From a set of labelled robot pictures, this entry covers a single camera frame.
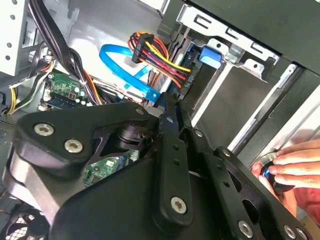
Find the orange wire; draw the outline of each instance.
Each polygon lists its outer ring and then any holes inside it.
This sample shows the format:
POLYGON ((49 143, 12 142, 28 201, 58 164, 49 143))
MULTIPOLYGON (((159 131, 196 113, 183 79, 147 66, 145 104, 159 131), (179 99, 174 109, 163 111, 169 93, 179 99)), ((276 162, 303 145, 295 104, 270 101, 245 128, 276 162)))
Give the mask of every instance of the orange wire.
POLYGON ((152 82, 151 82, 151 87, 153 88, 153 86, 156 84, 156 80, 158 79, 159 73, 156 73, 153 76, 152 82))
POLYGON ((97 100, 98 100, 99 104, 102 105, 103 103, 102 103, 102 101, 101 101, 101 99, 100 99, 100 96, 99 96, 99 94, 98 94, 98 91, 97 91, 97 88, 96 88, 96 86, 95 86, 95 84, 94 84, 93 79, 91 78, 91 76, 90 76, 85 70, 84 70, 84 74, 85 74, 85 76, 89 79, 89 83, 91 84, 91 86, 92 86, 92 88, 93 88, 93 90, 94 90, 94 93, 95 93, 95 95, 96 95, 96 97, 97 97, 97 100))
MULTIPOLYGON (((140 34, 151 34, 151 33, 144 32, 144 31, 139 31, 139 32, 136 33, 136 35, 137 35, 138 37, 140 37, 140 34)), ((164 45, 164 43, 163 43, 158 37, 154 36, 154 38, 157 40, 158 44, 160 44, 160 45, 163 47, 163 49, 164 49, 164 51, 165 51, 165 58, 166 58, 167 60, 169 60, 169 52, 168 52, 166 46, 164 45)))
MULTIPOLYGON (((128 43, 128 46, 129 46, 131 52, 133 53, 134 50, 133 50, 133 48, 132 48, 132 46, 131 46, 130 40, 129 40, 127 43, 128 43)), ((162 71, 160 68, 158 68, 157 66, 153 65, 153 64, 150 63, 150 62, 147 62, 147 61, 144 60, 143 58, 140 58, 139 60, 140 60, 141 62, 143 62, 143 63, 146 63, 146 64, 148 64, 148 65, 151 65, 152 67, 154 67, 155 69, 157 69, 160 73, 162 73, 163 75, 165 75, 165 76, 167 76, 168 78, 170 78, 170 79, 178 86, 178 88, 181 88, 181 87, 182 87, 181 84, 180 84, 173 76, 171 76, 170 74, 162 71)))

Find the screw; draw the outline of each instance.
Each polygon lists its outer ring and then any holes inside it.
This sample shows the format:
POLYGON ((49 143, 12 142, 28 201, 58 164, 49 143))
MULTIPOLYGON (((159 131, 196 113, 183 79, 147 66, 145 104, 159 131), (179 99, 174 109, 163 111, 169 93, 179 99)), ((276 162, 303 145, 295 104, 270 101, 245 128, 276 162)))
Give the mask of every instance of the screw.
POLYGON ((142 111, 142 110, 139 109, 139 108, 137 108, 135 111, 136 111, 138 114, 141 114, 141 115, 144 115, 144 114, 145 114, 144 111, 142 111))
POLYGON ((202 132, 200 132, 200 131, 198 131, 198 130, 195 131, 195 134, 197 134, 198 137, 200 137, 200 138, 202 138, 202 137, 204 136, 204 135, 202 134, 202 132))
POLYGON ((302 231, 300 228, 296 228, 298 234, 300 234, 300 236, 303 238, 303 240, 308 240, 307 235, 304 233, 304 231, 302 231))
POLYGON ((46 123, 39 123, 35 125, 33 129, 40 136, 50 136, 55 132, 55 129, 46 123))
POLYGON ((186 203, 180 197, 177 196, 171 198, 171 207, 178 214, 185 214, 187 211, 186 203))
POLYGON ((64 143, 64 148, 69 153, 78 154, 84 149, 84 146, 78 140, 70 139, 64 143))
POLYGON ((287 225, 283 226, 285 233, 291 238, 291 239, 296 239, 296 234, 294 231, 287 225))
POLYGON ((168 122, 170 122, 172 124, 174 123, 174 120, 171 117, 168 116, 166 119, 168 120, 168 122))
POLYGON ((245 221, 239 221, 238 227, 243 235, 245 235, 248 239, 251 239, 254 236, 251 227, 245 221))
POLYGON ((228 152, 228 150, 223 149, 223 153, 224 153, 224 155, 226 155, 227 157, 230 157, 230 153, 228 152))

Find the computer fan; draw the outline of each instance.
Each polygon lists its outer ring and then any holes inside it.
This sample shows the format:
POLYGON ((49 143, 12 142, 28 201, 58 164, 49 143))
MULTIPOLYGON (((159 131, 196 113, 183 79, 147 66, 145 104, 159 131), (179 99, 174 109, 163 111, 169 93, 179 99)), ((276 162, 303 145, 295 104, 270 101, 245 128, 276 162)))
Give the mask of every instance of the computer fan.
POLYGON ((15 205, 9 220, 0 232, 0 239, 6 240, 41 240, 49 232, 50 225, 41 212, 26 204, 15 205))

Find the finger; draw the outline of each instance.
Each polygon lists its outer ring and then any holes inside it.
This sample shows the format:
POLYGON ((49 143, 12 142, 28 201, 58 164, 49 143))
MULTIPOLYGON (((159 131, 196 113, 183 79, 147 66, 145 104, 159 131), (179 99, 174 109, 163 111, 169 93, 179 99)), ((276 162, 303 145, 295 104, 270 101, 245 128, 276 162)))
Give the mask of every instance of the finger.
POLYGON ((294 190, 283 193, 282 204, 295 218, 297 217, 297 200, 294 190))
POLYGON ((279 184, 292 185, 296 188, 320 188, 320 176, 294 176, 294 175, 276 175, 274 180, 279 184))
POLYGON ((273 175, 320 175, 320 161, 274 165, 269 167, 269 172, 273 175))
POLYGON ((320 149, 309 149, 281 155, 273 160, 274 165, 308 163, 320 161, 320 149))
POLYGON ((270 182, 268 181, 268 179, 266 179, 264 176, 259 176, 258 177, 260 183, 262 183, 263 186, 265 186, 266 189, 269 190, 270 193, 272 193, 273 196, 275 196, 276 198, 278 198, 274 192, 273 187, 271 186, 270 182))
POLYGON ((253 164, 251 172, 256 178, 258 178, 259 175, 261 175, 261 169, 262 169, 262 164, 259 162, 256 162, 253 164))
POLYGON ((320 139, 312 140, 312 141, 306 141, 303 143, 299 143, 293 146, 286 147, 280 151, 277 152, 277 156, 290 154, 293 152, 308 150, 308 149, 320 149, 320 139))

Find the motherboard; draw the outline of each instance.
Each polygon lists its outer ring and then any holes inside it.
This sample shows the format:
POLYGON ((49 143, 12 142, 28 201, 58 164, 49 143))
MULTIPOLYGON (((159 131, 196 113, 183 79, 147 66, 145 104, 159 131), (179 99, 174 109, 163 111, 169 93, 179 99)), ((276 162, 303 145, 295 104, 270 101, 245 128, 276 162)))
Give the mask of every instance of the motherboard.
POLYGON ((88 165, 84 170, 83 184, 89 187, 122 169, 129 164, 129 161, 134 162, 138 158, 139 151, 129 150, 124 156, 108 157, 88 165))
POLYGON ((70 109, 92 106, 84 87, 64 73, 52 72, 45 83, 39 106, 40 111, 48 109, 70 109))

